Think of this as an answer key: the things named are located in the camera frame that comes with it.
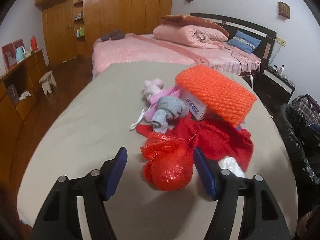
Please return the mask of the black white nightstand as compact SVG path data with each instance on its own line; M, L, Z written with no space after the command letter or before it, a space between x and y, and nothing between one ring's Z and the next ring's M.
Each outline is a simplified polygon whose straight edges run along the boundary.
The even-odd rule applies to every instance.
M295 91L295 85L286 81L273 68L266 67L260 73L254 91L263 105L274 114L281 105L289 103Z

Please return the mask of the wooden wardrobe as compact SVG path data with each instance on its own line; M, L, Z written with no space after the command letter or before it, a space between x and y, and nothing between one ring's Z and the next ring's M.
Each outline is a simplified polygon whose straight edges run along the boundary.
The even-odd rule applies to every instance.
M95 40L120 29L150 34L171 14L172 0L35 0L42 11L43 35L52 66L89 57Z

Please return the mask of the blue pillow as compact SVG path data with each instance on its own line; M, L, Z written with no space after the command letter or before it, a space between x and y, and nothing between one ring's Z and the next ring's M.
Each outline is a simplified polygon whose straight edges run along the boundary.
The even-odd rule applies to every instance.
M260 45L260 42L260 39L247 35L246 33L238 30L234 37L227 42L227 44L251 54Z

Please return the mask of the dark slippers on bed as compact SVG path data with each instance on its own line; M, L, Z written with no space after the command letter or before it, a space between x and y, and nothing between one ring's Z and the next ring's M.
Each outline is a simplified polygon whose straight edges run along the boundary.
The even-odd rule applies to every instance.
M100 39L104 42L108 40L121 40L124 38L125 38L125 33L123 33L119 29L116 29L110 33L105 33Z

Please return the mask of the plaid cloth covered chair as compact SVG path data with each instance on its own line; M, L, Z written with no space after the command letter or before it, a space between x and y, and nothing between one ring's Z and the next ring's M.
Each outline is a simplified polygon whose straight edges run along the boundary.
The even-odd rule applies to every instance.
M319 127L319 104L313 97L309 94L300 95L293 99L292 105L304 115L309 125Z

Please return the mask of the pink sock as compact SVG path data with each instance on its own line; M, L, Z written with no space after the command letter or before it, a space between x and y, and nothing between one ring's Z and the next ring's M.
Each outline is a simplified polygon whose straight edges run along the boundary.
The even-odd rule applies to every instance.
M145 80L143 98L147 102L151 102L151 98L161 93L164 88L164 83L161 79Z

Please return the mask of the beige table cover cloth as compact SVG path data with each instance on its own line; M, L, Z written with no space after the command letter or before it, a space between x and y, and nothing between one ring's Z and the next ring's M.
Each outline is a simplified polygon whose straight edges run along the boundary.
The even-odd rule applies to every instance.
M105 203L117 239L203 239L217 202L206 195L195 166L191 182L182 190L152 188L141 176L145 161L140 147L146 139L129 131L146 106L144 81L159 78L172 87L185 68L160 62L118 63L94 78L56 119L29 161L17 194L19 219L33 227L59 176L83 177L124 146L127 165L115 195ZM295 177L278 129L259 98L242 128L251 133L254 145L245 176L263 176L293 238L298 217Z

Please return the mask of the black lined trash bin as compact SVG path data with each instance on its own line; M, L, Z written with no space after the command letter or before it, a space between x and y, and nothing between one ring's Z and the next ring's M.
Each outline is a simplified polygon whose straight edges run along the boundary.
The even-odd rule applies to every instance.
M319 195L319 128L288 103L273 118L300 191Z

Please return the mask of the red plastic bag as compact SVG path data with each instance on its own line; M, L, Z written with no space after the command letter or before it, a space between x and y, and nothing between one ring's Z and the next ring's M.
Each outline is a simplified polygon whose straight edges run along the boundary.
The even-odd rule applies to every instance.
M140 150L147 160L142 174L150 185L169 192L181 190L190 183L193 160L178 139L152 132Z

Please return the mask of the orange foam net sleeve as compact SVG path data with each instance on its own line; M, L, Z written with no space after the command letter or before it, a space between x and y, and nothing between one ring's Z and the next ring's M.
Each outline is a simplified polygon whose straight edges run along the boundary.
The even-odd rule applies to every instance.
M204 65L180 72L175 82L232 126L239 126L257 97L234 80Z

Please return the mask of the white blue medicine box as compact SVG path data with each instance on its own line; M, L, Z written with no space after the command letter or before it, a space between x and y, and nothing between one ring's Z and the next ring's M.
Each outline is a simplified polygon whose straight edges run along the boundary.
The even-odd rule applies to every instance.
M187 90L181 91L180 99L184 101L186 106L189 108L189 112L197 121L211 119L216 116L213 110L208 108L200 99Z

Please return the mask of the red cloth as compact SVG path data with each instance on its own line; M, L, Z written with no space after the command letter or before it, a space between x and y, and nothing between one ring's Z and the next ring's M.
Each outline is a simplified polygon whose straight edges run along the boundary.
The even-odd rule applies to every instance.
M138 125L137 132L148 138L153 131L150 125ZM178 139L192 160L193 150L199 146L208 159L235 158L243 171L247 170L253 154L251 134L244 128L237 130L220 119L196 121L184 118L164 135Z

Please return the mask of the white plastic bag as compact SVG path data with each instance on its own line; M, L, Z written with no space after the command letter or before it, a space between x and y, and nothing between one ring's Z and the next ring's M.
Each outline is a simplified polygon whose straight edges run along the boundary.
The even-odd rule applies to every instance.
M237 177L244 178L244 172L237 163L236 159L233 157L224 157L221 160L219 160L218 165L221 169L227 169L230 170L233 174L235 174Z

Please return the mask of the grey sock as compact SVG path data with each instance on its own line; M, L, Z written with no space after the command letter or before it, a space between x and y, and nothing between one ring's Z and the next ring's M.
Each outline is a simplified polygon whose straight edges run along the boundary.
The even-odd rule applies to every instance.
M154 132L166 133L169 122L179 118L185 118L189 109L180 98L162 96L157 101L157 110L152 116L151 125Z

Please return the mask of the brown wall lamp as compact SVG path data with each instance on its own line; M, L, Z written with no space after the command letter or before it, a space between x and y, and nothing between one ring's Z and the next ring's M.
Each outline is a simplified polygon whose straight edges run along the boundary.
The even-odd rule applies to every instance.
M284 2L278 2L278 15L289 20L291 18L290 6Z

